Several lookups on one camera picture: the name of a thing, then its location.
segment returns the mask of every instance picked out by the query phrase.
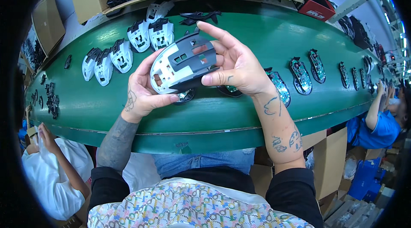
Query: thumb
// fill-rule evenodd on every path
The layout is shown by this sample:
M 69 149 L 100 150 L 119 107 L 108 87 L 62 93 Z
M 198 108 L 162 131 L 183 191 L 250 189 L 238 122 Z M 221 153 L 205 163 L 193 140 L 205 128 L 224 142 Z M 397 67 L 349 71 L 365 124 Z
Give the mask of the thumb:
M 168 106 L 179 100 L 180 97 L 177 94 L 159 94 L 150 97 L 150 103 L 153 109 Z
M 201 83 L 204 86 L 219 86 L 219 85 L 232 85 L 235 86 L 238 81 L 238 75 L 235 73 L 235 69 L 214 71 L 206 74 L 202 77 Z

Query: person's arm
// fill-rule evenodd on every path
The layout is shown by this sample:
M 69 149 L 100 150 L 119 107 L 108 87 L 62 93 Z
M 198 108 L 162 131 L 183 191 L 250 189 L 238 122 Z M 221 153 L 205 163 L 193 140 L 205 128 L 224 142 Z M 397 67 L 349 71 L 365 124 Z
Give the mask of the person's arm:
M 49 129 L 44 125 L 44 123 L 41 123 L 39 125 L 39 135 L 43 139 L 44 146 L 47 148 L 47 150 L 56 156 L 60 166 L 66 173 L 71 186 L 74 189 L 80 191 L 84 198 L 87 199 L 88 195 L 90 194 L 90 190 L 88 189 L 83 179 L 80 177 L 79 173 L 77 173 L 76 169 L 74 169 L 74 167 L 64 156 L 60 147 L 54 140 L 55 136 L 50 133 Z
M 203 76 L 203 85 L 231 85 L 251 96 L 275 173 L 305 168 L 300 132 L 253 52 L 227 31 L 200 21 L 197 26 L 218 39 L 211 43 L 217 52 L 216 66 L 220 66 L 220 70 Z
M 116 122 L 101 143 L 97 156 L 98 167 L 110 167 L 122 174 L 131 154 L 131 145 L 138 124 L 154 108 L 164 107 L 180 98 L 176 94 L 154 95 L 150 70 L 161 50 L 144 59 L 130 75 L 127 102 Z
M 367 117 L 365 118 L 365 123 L 367 127 L 370 128 L 372 131 L 377 126 L 378 112 L 383 111 L 384 109 L 386 95 L 383 98 L 383 94 L 384 94 L 384 87 L 380 80 L 378 83 L 378 88 L 377 88 L 377 97 L 375 97 L 373 103 L 371 104 L 371 107 L 368 110 Z

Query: black sleeve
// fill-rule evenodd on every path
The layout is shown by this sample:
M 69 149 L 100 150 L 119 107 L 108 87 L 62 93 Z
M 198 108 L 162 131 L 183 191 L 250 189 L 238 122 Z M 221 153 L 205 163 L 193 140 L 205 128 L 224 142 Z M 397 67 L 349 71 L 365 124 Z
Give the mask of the black sleeve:
M 323 227 L 315 199 L 314 174 L 310 169 L 292 168 L 276 174 L 265 199 L 274 210 L 295 215 L 315 228 Z
M 91 196 L 88 211 L 95 206 L 122 202 L 130 194 L 128 184 L 111 167 L 97 167 L 91 170 Z

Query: gray plastic mouse part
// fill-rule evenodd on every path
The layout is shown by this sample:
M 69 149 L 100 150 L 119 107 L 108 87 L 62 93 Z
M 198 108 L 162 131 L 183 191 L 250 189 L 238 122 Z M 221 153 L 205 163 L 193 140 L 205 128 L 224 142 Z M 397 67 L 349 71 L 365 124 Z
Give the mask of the gray plastic mouse part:
M 200 86 L 203 75 L 217 70 L 216 62 L 213 45 L 196 29 L 157 56 L 150 71 L 151 85 L 159 94 L 185 92 Z

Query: tattooed arm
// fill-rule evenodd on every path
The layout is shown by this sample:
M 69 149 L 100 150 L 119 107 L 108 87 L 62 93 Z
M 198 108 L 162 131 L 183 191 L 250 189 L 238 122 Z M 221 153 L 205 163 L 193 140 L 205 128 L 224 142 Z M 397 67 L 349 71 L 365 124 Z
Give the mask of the tattooed arm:
M 156 95 L 151 87 L 150 69 L 160 52 L 158 50 L 144 59 L 130 75 L 126 105 L 101 143 L 98 167 L 111 167 L 121 174 L 130 159 L 131 145 L 141 119 L 154 108 L 180 99 L 176 94 Z
M 265 147 L 274 162 L 275 173 L 290 168 L 305 168 L 300 132 L 277 89 L 271 85 L 266 92 L 251 97 L 263 127 Z
M 225 30 L 201 21 L 197 26 L 218 39 L 211 43 L 217 52 L 216 66 L 221 67 L 203 76 L 203 85 L 231 85 L 251 96 L 276 173 L 305 168 L 300 132 L 253 52 Z

